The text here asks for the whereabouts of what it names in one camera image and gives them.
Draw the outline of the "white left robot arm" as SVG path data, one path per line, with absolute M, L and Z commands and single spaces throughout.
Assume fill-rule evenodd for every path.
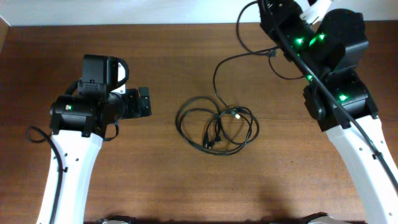
M 83 223 L 94 164 L 109 125 L 152 114 L 148 87 L 126 88 L 125 60 L 86 54 L 82 77 L 50 107 L 50 134 L 41 129 L 52 150 L 49 174 L 37 223 Z

